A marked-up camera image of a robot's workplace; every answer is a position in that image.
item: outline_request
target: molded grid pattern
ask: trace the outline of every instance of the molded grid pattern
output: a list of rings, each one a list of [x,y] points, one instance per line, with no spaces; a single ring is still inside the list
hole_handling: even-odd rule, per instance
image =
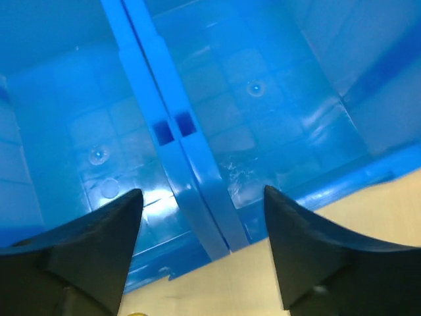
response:
[[[114,43],[75,47],[8,81],[46,228],[141,188],[136,253],[191,231]]]
[[[238,209],[367,154],[279,1],[194,1],[154,23]]]

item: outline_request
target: blue plastic bin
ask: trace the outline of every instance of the blue plastic bin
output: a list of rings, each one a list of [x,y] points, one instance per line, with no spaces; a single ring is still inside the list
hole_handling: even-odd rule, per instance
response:
[[[421,2],[0,3],[0,246],[145,194],[126,291],[421,166]]]
[[[265,184],[317,209],[421,165],[418,0],[123,1],[231,250]]]
[[[141,188],[126,290],[229,254],[120,1],[2,1],[0,32],[0,246]]]

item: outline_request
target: beige table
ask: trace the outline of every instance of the beige table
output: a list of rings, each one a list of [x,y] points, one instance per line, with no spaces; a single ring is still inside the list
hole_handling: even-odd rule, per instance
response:
[[[319,213],[383,240],[421,245],[421,171],[367,188]],[[267,240],[168,282],[124,297],[119,316],[273,316],[282,311]]]

